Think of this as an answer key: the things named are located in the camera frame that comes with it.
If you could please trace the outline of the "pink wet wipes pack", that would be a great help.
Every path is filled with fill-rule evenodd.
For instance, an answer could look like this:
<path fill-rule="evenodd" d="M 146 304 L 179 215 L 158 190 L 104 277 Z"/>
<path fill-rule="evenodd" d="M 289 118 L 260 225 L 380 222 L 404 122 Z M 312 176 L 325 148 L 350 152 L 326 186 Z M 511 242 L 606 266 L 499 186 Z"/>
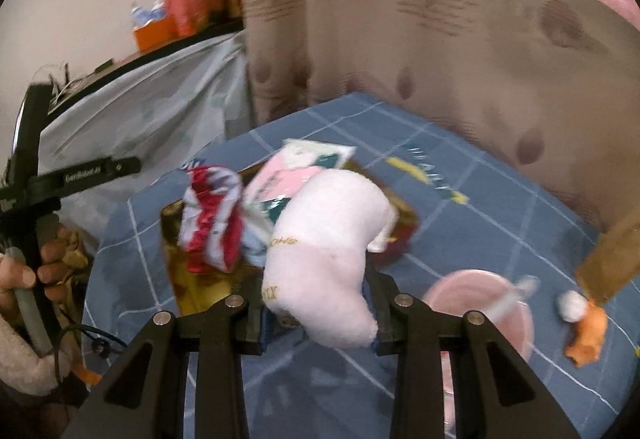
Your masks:
<path fill-rule="evenodd" d="M 355 152 L 355 147 L 343 144 L 285 139 L 245 187 L 244 215 L 258 228 L 271 232 L 284 207 L 311 177 L 323 170 L 343 168 Z"/>

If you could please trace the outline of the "gold and red toffee tin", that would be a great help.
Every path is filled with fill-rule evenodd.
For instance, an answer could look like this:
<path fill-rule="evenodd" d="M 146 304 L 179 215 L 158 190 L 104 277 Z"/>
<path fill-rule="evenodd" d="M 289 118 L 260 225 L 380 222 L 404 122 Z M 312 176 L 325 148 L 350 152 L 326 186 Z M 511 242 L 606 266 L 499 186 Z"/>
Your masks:
<path fill-rule="evenodd" d="M 387 240 L 386 250 L 371 257 L 376 269 L 385 269 L 407 251 L 410 237 L 418 228 L 419 216 L 396 191 L 355 160 L 349 160 L 345 167 L 372 180 L 385 193 L 390 203 L 397 208 L 398 220 Z M 194 315 L 207 310 L 230 294 L 239 294 L 242 291 L 243 281 L 252 274 L 256 274 L 259 268 L 248 261 L 245 251 L 239 251 L 230 272 L 206 265 L 191 272 L 189 255 L 179 244 L 182 213 L 183 200 L 171 202 L 163 207 L 160 211 L 160 235 L 163 241 L 166 271 L 177 300 L 179 313 Z"/>

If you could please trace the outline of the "white sock with gold print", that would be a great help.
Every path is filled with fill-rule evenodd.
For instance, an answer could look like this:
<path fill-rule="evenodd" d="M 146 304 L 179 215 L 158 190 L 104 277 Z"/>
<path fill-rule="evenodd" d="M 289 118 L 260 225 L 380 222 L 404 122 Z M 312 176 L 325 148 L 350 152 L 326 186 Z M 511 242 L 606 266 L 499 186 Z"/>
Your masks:
<path fill-rule="evenodd" d="M 323 170 L 294 194 L 268 244 L 262 300 L 329 348 L 370 346 L 378 322 L 362 294 L 369 251 L 382 253 L 397 208 L 351 170 Z"/>

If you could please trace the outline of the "beige leaf print curtain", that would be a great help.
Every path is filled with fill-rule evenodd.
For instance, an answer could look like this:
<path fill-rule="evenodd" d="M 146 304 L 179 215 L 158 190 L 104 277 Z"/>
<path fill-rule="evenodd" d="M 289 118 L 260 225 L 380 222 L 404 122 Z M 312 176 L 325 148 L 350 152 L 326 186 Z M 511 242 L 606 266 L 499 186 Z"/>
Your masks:
<path fill-rule="evenodd" d="M 259 123 L 367 92 L 608 229 L 639 206 L 639 0 L 243 0 Z"/>

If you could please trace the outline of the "brown crumpled cloth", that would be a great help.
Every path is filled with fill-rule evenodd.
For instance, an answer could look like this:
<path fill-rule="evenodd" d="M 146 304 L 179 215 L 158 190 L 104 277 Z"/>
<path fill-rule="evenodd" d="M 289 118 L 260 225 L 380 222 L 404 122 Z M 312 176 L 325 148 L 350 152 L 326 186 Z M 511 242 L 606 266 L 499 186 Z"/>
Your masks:
<path fill-rule="evenodd" d="M 90 272 L 92 258 L 86 252 L 84 241 L 76 230 L 68 233 L 62 263 L 66 266 L 66 279 Z"/>

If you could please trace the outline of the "white ceramic spoon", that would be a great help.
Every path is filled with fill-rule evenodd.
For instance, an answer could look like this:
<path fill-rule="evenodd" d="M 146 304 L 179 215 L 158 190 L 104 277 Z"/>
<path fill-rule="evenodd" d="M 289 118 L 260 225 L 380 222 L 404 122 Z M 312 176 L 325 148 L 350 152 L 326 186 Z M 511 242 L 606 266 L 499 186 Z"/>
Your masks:
<path fill-rule="evenodd" d="M 482 312 L 492 323 L 498 323 L 506 318 L 519 303 L 524 303 L 530 296 L 533 296 L 537 292 L 539 285 L 538 277 L 524 275 L 518 283 L 507 289 L 504 294 L 490 303 Z"/>

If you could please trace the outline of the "orange rubber toy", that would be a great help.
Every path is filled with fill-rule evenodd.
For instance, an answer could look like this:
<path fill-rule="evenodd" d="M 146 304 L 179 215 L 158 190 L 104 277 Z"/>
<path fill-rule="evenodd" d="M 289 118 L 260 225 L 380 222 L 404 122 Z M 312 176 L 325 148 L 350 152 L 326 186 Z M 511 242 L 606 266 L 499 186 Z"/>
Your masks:
<path fill-rule="evenodd" d="M 574 338 L 565 347 L 565 357 L 577 369 L 597 362 L 608 329 L 605 310 L 576 291 L 567 291 L 559 297 L 558 310 L 561 319 L 574 326 Z"/>

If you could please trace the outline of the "brown kraft snack bag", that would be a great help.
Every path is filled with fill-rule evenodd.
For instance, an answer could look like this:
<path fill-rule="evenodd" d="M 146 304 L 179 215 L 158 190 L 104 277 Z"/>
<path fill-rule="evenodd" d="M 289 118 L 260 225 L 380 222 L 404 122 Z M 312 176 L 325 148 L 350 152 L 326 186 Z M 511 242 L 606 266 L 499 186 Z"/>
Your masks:
<path fill-rule="evenodd" d="M 584 295 L 604 306 L 639 274 L 639 207 L 599 237 L 596 247 L 576 269 Z"/>

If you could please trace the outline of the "red and white fabric scrunchie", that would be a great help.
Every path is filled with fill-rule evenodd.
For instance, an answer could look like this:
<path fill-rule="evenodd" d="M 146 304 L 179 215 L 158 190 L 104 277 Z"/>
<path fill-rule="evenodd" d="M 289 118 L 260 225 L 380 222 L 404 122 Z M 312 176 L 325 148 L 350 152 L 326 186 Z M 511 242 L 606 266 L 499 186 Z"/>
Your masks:
<path fill-rule="evenodd" d="M 193 274 L 230 273 L 241 258 L 243 184 L 233 170 L 196 166 L 183 196 L 178 245 Z"/>

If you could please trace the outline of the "blue checked tablecloth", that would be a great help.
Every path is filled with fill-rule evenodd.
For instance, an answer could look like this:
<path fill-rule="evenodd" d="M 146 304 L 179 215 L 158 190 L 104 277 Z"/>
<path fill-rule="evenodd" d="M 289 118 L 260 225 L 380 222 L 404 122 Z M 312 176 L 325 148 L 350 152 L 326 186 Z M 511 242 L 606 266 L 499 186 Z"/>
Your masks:
<path fill-rule="evenodd" d="M 532 181 L 458 136 L 363 94 L 281 118 L 224 144 L 198 162 L 232 170 L 258 163 L 285 139 L 351 144 L 365 170 L 418 215 L 418 229 L 390 274 L 423 295 L 440 277 L 485 269 L 538 277 L 530 299 L 529 363 L 585 438 L 614 422 L 636 378 L 639 288 L 629 284 L 606 307 L 601 359 L 577 369 L 564 357 L 570 329 L 556 312 L 561 293 L 598 233 Z M 390 430 L 396 363 L 370 349 L 337 352 L 299 332 L 277 337 L 243 361 L 250 433 L 255 438 L 384 438 Z"/>

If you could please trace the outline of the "orange box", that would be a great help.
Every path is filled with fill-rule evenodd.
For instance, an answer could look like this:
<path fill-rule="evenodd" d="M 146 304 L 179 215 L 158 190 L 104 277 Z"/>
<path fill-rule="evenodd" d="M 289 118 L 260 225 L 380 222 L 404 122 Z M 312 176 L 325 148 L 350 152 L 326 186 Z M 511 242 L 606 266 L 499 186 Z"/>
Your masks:
<path fill-rule="evenodd" d="M 141 28 L 134 28 L 138 51 L 144 54 L 178 40 L 179 34 L 173 17 L 153 20 Z"/>

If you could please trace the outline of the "plastic water bottle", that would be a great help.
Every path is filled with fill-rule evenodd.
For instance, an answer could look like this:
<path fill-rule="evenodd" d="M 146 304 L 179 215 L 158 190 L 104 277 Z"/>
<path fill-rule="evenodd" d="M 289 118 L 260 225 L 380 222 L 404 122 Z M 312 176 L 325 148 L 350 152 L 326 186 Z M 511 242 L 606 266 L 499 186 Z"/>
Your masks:
<path fill-rule="evenodd" d="M 135 29 L 144 28 L 155 21 L 166 17 L 165 4 L 162 0 L 156 0 L 151 7 L 143 7 L 137 3 L 131 5 L 130 20 Z"/>

